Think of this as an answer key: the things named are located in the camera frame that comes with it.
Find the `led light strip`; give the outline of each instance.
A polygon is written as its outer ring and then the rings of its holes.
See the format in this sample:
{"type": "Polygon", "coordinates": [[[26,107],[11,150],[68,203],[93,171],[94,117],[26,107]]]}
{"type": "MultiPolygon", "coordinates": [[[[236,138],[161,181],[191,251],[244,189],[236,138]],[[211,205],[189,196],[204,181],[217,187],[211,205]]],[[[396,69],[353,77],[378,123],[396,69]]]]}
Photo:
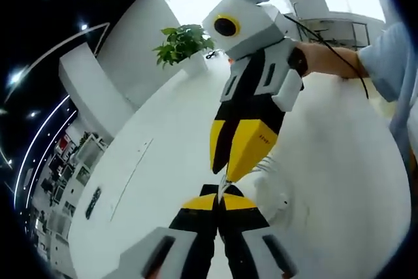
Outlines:
{"type": "MultiPolygon", "coordinates": [[[[100,47],[100,43],[103,40],[103,37],[105,36],[105,33],[107,32],[107,29],[109,28],[110,23],[103,23],[103,24],[99,24],[93,27],[89,27],[88,29],[85,29],[84,31],[81,31],[75,35],[73,35],[72,37],[69,37],[68,39],[66,39],[65,41],[60,42],[59,44],[55,45],[54,47],[52,47],[51,49],[49,49],[49,51],[47,51],[45,54],[41,55],[41,57],[39,57],[34,63],[32,63],[27,69],[24,69],[21,77],[20,77],[20,81],[23,81],[23,79],[33,70],[33,68],[35,68],[43,59],[45,59],[46,57],[48,57],[50,54],[52,54],[53,52],[55,52],[58,48],[64,46],[65,44],[67,44],[68,42],[71,42],[73,39],[76,39],[77,37],[80,37],[82,35],[85,35],[91,31],[95,31],[96,29],[100,29],[102,27],[104,27],[104,31],[102,33],[102,35],[100,36],[99,42],[96,45],[96,48],[94,49],[94,56],[97,55],[97,51],[100,47]]],[[[19,84],[15,84],[12,86],[12,88],[10,89],[9,93],[6,96],[5,99],[5,103],[7,103],[7,101],[10,99],[10,97],[12,96],[12,94],[14,93],[14,91],[16,91],[16,89],[18,88],[19,84]]]]}
{"type": "Polygon", "coordinates": [[[14,199],[13,199],[13,207],[16,208],[16,198],[17,198],[17,192],[18,192],[18,187],[19,187],[19,181],[20,181],[20,177],[22,175],[22,170],[24,168],[27,156],[29,155],[29,152],[32,149],[32,145],[33,143],[35,143],[36,139],[38,138],[40,132],[42,131],[42,129],[45,127],[45,125],[48,123],[48,121],[50,120],[50,118],[55,114],[55,112],[58,110],[59,107],[61,107],[63,105],[63,103],[70,98],[70,95],[67,95],[66,98],[64,98],[59,104],[58,106],[55,107],[55,109],[50,113],[50,115],[47,117],[47,119],[44,121],[44,123],[42,123],[42,125],[40,126],[39,130],[37,131],[37,134],[35,135],[35,137],[32,140],[32,143],[29,145],[29,148],[26,151],[24,160],[22,161],[22,165],[20,166],[20,170],[19,170],[19,174],[18,174],[18,179],[16,181],[16,187],[14,188],[14,199]]]}
{"type": "Polygon", "coordinates": [[[33,178],[32,178],[32,182],[31,182],[31,186],[29,187],[29,191],[27,192],[27,200],[26,200],[26,208],[29,206],[29,199],[31,198],[31,190],[32,190],[32,186],[33,183],[35,181],[35,178],[37,176],[37,172],[39,170],[40,164],[42,163],[42,161],[45,158],[46,153],[48,152],[48,150],[50,149],[52,143],[55,141],[56,137],[59,135],[59,133],[62,131],[62,129],[65,127],[65,125],[68,123],[68,121],[70,121],[70,119],[72,118],[72,116],[74,116],[76,114],[77,110],[75,110],[71,116],[68,117],[68,119],[64,122],[64,124],[59,128],[58,132],[54,135],[54,137],[52,138],[51,142],[49,143],[49,145],[46,147],[44,154],[42,155],[42,157],[39,160],[38,163],[38,167],[37,170],[35,170],[35,172],[33,173],[33,178]]]}

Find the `robot eye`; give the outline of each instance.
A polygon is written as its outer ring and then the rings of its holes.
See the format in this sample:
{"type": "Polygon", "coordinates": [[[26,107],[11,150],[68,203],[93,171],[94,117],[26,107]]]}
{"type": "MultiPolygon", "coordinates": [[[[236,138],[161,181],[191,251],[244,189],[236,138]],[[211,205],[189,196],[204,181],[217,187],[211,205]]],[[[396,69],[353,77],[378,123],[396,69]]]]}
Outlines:
{"type": "Polygon", "coordinates": [[[219,15],[214,23],[215,30],[223,36],[235,36],[240,32],[240,24],[230,16],[219,15]]]}

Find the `white plant pot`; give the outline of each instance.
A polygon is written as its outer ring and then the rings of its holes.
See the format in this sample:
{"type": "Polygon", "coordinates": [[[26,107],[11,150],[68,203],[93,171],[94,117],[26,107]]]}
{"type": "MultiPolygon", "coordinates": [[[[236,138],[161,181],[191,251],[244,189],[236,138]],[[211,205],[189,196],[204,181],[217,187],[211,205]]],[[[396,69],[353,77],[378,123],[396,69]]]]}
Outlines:
{"type": "Polygon", "coordinates": [[[186,58],[179,62],[179,66],[189,76],[195,76],[208,70],[208,66],[206,65],[204,57],[200,52],[197,52],[190,58],[186,58]]]}

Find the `light blue sleeve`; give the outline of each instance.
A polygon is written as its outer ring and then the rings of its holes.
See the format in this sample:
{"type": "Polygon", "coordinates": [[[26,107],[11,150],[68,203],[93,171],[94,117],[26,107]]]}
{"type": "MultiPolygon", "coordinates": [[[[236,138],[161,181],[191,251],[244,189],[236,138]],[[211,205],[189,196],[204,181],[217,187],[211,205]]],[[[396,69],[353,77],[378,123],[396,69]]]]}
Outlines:
{"type": "Polygon", "coordinates": [[[373,45],[359,52],[361,63],[387,101],[398,99],[411,55],[414,50],[410,36],[401,23],[392,25],[373,45]]]}

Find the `wires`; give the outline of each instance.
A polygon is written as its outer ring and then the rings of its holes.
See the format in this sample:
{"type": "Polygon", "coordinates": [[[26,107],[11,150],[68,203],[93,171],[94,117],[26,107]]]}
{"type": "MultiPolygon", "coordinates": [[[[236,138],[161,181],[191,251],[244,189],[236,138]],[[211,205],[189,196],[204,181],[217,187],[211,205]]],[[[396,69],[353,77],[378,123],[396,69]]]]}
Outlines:
{"type": "Polygon", "coordinates": [[[296,20],[294,20],[294,19],[292,19],[292,18],[290,18],[289,16],[286,16],[286,15],[283,15],[285,18],[287,18],[288,20],[291,20],[293,23],[295,23],[295,24],[297,24],[297,25],[299,25],[303,30],[306,30],[307,32],[309,32],[310,34],[312,34],[314,37],[316,37],[318,40],[319,40],[319,42],[321,43],[321,44],[324,44],[326,47],[328,47],[335,55],[337,55],[337,57],[339,57],[342,61],[344,61],[344,63],[346,63],[350,68],[352,68],[353,70],[354,70],[354,72],[355,72],[355,74],[357,74],[357,76],[359,77],[359,79],[360,79],[360,81],[361,81],[361,84],[363,85],[363,88],[364,88],[364,92],[366,93],[366,97],[367,97],[367,99],[368,99],[368,90],[367,90],[367,87],[366,87],[366,83],[364,83],[364,80],[363,80],[363,78],[361,77],[361,75],[360,75],[360,72],[355,68],[355,67],[353,67],[352,66],[352,64],[350,64],[350,62],[348,62],[347,60],[345,60],[342,56],[340,56],[339,55],[339,53],[338,52],[336,52],[335,50],[334,50],[334,48],[333,47],[331,47],[321,36],[319,36],[318,34],[316,34],[315,32],[313,32],[313,31],[311,31],[310,29],[309,29],[309,27],[306,27],[305,25],[303,25],[302,23],[300,23],[299,21],[296,21],[296,20]]]}
{"type": "Polygon", "coordinates": [[[270,156],[264,157],[249,173],[266,171],[277,172],[277,163],[270,156]]]}
{"type": "Polygon", "coordinates": [[[223,194],[225,191],[231,186],[232,182],[227,180],[227,174],[225,173],[222,176],[221,182],[219,183],[219,186],[217,187],[217,202],[220,204],[223,194]]]}

